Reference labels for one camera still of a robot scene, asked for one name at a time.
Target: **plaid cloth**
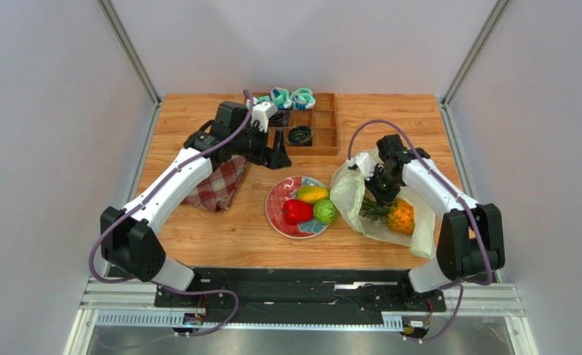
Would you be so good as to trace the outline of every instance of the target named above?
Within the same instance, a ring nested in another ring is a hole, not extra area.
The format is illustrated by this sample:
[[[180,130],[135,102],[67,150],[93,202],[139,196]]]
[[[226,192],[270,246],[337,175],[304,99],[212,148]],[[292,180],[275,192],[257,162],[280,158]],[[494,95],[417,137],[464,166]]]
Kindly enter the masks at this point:
[[[232,157],[190,191],[181,204],[215,212],[228,209],[246,169],[247,160],[244,157]]]

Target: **toy fruit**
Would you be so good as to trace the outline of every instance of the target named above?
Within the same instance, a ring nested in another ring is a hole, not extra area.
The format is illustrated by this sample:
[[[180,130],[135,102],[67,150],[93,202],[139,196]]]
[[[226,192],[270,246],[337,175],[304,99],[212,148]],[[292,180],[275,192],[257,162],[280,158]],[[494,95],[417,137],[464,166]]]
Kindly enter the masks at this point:
[[[321,200],[313,206],[315,219],[323,224],[330,224],[336,217],[336,207],[329,199]]]
[[[321,186],[302,186],[297,190],[297,199],[314,205],[315,203],[330,198],[330,192]]]
[[[361,215],[372,222],[382,220],[390,230],[412,235],[416,228],[413,206],[401,198],[396,198],[389,207],[379,206],[372,200],[365,199],[361,206]]]
[[[288,200],[282,206],[284,219],[288,224],[299,224],[313,219],[313,206],[300,200]]]

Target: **patterned plate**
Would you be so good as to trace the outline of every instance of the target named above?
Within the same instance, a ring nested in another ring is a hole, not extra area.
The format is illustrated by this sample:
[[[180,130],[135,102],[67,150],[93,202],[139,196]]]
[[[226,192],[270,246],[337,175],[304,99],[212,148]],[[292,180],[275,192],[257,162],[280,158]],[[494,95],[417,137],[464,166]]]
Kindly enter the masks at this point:
[[[323,224],[314,218],[296,226],[284,221],[282,206],[284,206],[284,202],[287,200],[297,198],[297,190],[301,186],[325,187],[324,184],[312,177],[287,177],[271,189],[265,201],[265,212],[268,222],[280,234],[293,239],[308,239],[316,237],[328,227],[327,224]]]

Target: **wooden table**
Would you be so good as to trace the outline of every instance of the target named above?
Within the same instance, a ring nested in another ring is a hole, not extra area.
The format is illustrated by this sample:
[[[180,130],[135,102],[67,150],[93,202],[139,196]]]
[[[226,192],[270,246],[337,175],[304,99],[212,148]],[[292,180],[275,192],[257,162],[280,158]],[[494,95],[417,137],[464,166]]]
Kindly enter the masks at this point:
[[[398,124],[412,142],[423,147],[440,170],[460,186],[456,166],[432,95],[337,95],[341,149],[336,157],[293,157],[291,168],[271,171],[250,166],[226,212],[207,212],[179,206],[166,221],[160,241],[168,255],[188,266],[292,268],[412,268],[425,259],[408,247],[363,237],[338,217],[321,235],[291,240],[278,234],[266,220],[264,201],[283,178],[305,175],[329,185],[334,170],[346,159],[356,128],[373,118]],[[224,101],[244,102],[242,95],[167,95],[153,135],[138,193],[146,189],[172,162],[183,142]],[[393,131],[382,124],[366,127],[354,152],[373,148]],[[439,233],[436,224],[436,238]]]

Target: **pineapple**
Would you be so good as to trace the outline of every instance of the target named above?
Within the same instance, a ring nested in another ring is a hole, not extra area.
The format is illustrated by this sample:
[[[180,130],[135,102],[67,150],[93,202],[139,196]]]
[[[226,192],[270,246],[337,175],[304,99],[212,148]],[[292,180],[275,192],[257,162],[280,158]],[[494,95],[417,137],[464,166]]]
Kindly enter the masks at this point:
[[[366,198],[361,207],[361,215],[372,222],[382,220],[387,228],[400,234],[412,235],[416,228],[413,206],[401,198],[396,198],[389,207],[377,205]]]

